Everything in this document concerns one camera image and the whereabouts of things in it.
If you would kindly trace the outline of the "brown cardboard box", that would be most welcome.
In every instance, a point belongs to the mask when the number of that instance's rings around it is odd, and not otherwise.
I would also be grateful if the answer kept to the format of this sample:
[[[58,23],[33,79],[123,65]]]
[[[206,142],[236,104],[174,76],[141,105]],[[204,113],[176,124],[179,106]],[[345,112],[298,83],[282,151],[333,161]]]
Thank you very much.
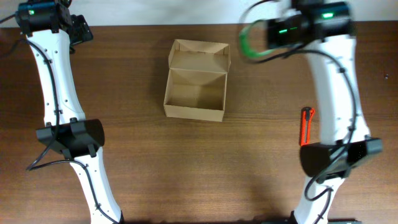
[[[221,122],[231,65],[230,45],[176,39],[168,64],[165,115]]]

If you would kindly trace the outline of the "green tape roll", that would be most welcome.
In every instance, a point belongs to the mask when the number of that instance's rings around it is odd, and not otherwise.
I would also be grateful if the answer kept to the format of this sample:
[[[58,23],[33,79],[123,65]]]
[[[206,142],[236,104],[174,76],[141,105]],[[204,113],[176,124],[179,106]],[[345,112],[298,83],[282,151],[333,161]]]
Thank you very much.
[[[249,43],[249,35],[253,27],[257,26],[258,24],[264,24],[265,20],[259,19],[256,20],[249,25],[245,26],[240,32],[239,32],[239,46],[241,48],[242,54],[247,57],[248,59],[258,59],[261,57],[265,57],[266,55],[269,55],[273,53],[273,50],[265,50],[262,52],[254,50],[250,43]]]

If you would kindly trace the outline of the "orange utility knife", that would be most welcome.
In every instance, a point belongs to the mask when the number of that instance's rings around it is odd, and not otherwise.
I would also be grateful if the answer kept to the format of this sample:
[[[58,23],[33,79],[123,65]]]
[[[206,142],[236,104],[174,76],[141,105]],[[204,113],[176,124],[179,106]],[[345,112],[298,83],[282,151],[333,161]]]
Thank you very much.
[[[312,107],[304,107],[300,114],[300,136],[299,145],[304,146],[310,142],[310,131],[312,118],[315,114],[315,109]]]

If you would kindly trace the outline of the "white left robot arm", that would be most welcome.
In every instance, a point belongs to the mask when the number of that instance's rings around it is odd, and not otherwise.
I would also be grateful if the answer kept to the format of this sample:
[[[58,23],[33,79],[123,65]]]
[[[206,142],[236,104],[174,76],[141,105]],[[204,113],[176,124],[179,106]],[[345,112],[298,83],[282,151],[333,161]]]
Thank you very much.
[[[85,18],[70,14],[71,1],[26,1],[15,17],[34,54],[44,96],[44,128],[36,131],[44,151],[27,167],[39,170],[69,164],[75,171],[92,223],[124,223],[103,160],[104,130],[87,119],[75,89],[70,63],[74,46],[93,39]]]

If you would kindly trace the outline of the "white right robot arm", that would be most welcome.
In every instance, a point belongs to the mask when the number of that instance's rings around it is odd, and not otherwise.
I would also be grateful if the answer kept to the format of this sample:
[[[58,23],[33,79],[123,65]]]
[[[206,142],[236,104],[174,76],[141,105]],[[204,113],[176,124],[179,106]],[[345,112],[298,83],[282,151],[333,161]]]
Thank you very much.
[[[289,223],[326,223],[351,171],[382,151],[366,124],[355,71],[356,31],[347,2],[292,1],[268,23],[271,49],[307,57],[318,102],[320,140],[300,148],[305,185]]]

